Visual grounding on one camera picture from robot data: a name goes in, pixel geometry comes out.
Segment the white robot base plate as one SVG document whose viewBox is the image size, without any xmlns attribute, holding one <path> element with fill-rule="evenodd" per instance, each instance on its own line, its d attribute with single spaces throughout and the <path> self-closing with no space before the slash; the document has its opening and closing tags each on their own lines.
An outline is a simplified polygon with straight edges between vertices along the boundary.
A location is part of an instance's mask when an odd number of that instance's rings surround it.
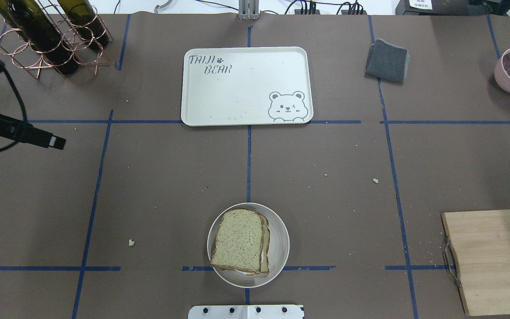
<svg viewBox="0 0 510 319">
<path fill-rule="evenodd" d="M 189 319 L 303 319 L 303 305 L 197 305 L 188 312 Z"/>
</svg>

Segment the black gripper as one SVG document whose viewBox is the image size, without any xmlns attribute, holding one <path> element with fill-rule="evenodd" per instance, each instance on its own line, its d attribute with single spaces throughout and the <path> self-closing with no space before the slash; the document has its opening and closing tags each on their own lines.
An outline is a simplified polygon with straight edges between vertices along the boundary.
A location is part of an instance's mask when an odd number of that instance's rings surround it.
<svg viewBox="0 0 510 319">
<path fill-rule="evenodd" d="M 0 114 L 0 137 L 16 140 L 42 148 L 63 150 L 66 139 L 38 129 L 33 125 L 21 123 L 20 120 Z"/>
</svg>

